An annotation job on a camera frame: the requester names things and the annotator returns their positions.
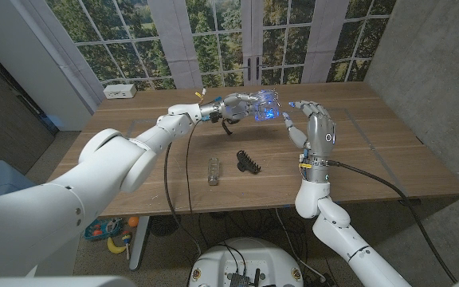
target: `black comb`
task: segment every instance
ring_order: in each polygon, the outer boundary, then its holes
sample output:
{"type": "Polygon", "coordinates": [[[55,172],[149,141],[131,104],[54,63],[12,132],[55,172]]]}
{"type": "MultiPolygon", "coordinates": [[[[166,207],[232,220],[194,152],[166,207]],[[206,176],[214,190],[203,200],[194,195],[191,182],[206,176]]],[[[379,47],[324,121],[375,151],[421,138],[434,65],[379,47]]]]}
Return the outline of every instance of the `black comb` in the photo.
{"type": "Polygon", "coordinates": [[[245,151],[237,152],[237,167],[241,172],[244,171],[251,171],[252,173],[256,174],[260,172],[261,167],[254,163],[249,156],[245,153],[245,151]]]}

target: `clear plastic bottle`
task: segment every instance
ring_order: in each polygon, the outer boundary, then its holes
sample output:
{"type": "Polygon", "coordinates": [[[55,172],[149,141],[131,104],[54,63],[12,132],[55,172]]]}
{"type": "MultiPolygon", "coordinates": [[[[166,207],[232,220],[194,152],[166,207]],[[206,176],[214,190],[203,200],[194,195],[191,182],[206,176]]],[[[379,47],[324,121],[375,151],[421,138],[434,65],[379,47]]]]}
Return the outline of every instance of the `clear plastic bottle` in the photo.
{"type": "Polygon", "coordinates": [[[208,160],[208,184],[211,186],[219,183],[219,159],[211,158],[208,160]]]}

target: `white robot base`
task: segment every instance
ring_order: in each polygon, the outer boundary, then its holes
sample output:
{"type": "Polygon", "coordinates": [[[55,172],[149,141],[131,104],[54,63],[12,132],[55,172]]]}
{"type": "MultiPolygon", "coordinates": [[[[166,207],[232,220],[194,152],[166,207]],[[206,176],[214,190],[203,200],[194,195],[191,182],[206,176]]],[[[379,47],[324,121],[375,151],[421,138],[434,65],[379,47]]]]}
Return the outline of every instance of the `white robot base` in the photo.
{"type": "Polygon", "coordinates": [[[224,244],[199,257],[190,273],[189,286],[304,285],[299,265],[278,246],[259,238],[232,238],[226,240],[228,247],[224,244]]]}

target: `window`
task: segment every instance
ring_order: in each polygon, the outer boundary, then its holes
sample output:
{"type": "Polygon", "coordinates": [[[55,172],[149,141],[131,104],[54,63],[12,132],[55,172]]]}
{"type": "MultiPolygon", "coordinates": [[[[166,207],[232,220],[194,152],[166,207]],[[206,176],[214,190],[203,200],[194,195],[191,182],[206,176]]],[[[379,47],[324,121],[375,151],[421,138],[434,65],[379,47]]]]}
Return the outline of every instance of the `window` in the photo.
{"type": "Polygon", "coordinates": [[[244,85],[239,0],[186,0],[203,85],[244,85]]]}
{"type": "Polygon", "coordinates": [[[175,88],[147,0],[46,0],[102,85],[175,88]]]}
{"type": "Polygon", "coordinates": [[[327,82],[363,81],[396,0],[350,0],[327,82]]]}
{"type": "Polygon", "coordinates": [[[314,9],[313,0],[265,0],[263,85],[300,83],[314,9]]]}

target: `white power strip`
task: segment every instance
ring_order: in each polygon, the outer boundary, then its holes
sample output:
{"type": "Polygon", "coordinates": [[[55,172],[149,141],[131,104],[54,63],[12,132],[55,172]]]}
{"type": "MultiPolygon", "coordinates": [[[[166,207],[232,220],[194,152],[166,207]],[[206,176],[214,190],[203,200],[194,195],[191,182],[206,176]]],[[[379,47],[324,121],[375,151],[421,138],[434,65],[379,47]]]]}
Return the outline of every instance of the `white power strip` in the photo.
{"type": "Polygon", "coordinates": [[[136,92],[134,84],[131,85],[108,85],[104,89],[105,97],[108,99],[129,99],[134,97],[136,92]]]}

